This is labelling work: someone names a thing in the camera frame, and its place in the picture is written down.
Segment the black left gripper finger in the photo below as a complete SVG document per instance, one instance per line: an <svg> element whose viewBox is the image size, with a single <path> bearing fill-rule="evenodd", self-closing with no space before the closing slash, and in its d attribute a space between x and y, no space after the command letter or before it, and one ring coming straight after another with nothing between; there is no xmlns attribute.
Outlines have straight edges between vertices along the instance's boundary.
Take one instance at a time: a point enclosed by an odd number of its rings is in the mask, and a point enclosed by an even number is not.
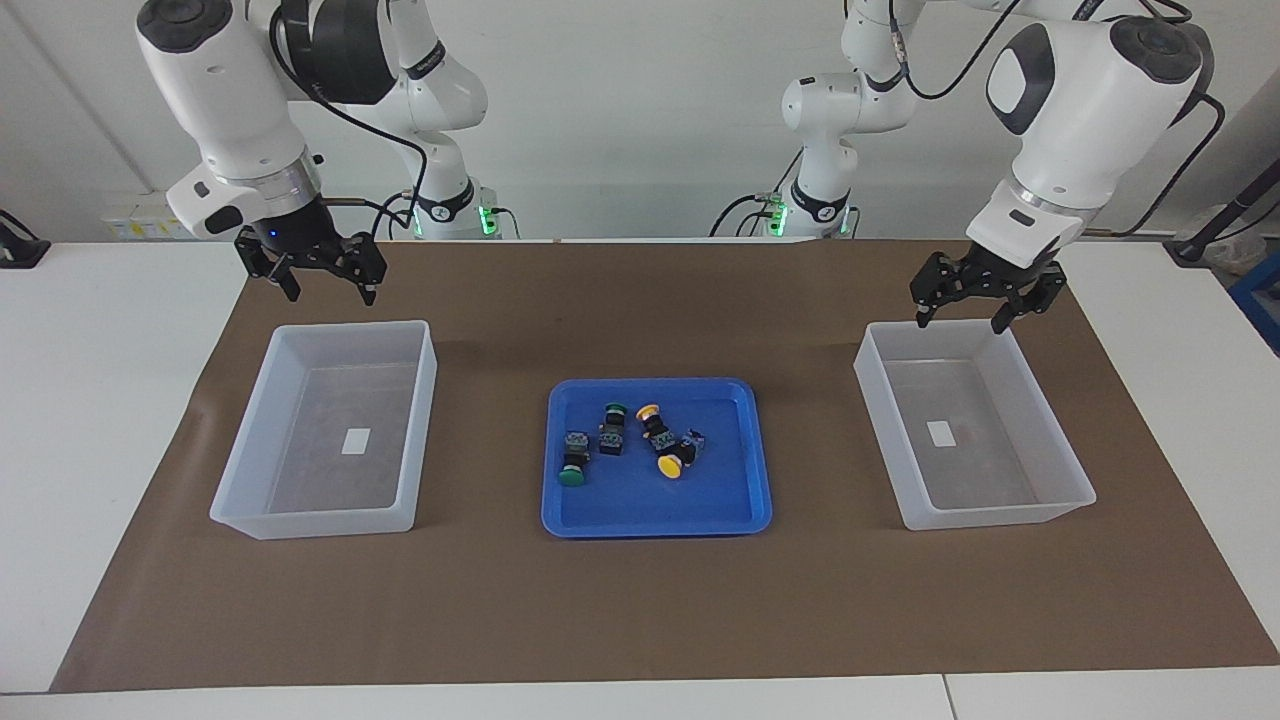
<svg viewBox="0 0 1280 720"><path fill-rule="evenodd" d="M950 282L952 261L946 254L932 254L909 283L911 300L915 304L915 322L927 328L936 313L950 304Z"/></svg>
<svg viewBox="0 0 1280 720"><path fill-rule="evenodd" d="M1060 264L1048 264L1033 282L1021 288L1004 281L1005 304L989 322L992 332L1002 334L1021 316L1047 313L1066 286L1068 278Z"/></svg>

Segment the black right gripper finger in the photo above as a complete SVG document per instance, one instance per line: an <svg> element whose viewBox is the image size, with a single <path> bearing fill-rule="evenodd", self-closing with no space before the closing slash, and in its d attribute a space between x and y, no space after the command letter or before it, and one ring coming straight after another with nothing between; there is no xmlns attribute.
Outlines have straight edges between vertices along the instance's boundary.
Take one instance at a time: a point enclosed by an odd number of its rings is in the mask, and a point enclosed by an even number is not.
<svg viewBox="0 0 1280 720"><path fill-rule="evenodd" d="M355 284L365 306L376 302L385 279L387 260L369 232L358 232L339 242L339 278Z"/></svg>
<svg viewBox="0 0 1280 720"><path fill-rule="evenodd" d="M236 237L236 251L252 279L265 279L278 287L289 302L297 302L301 287L292 272L291 256L273 258L260 242L255 229L241 229Z"/></svg>

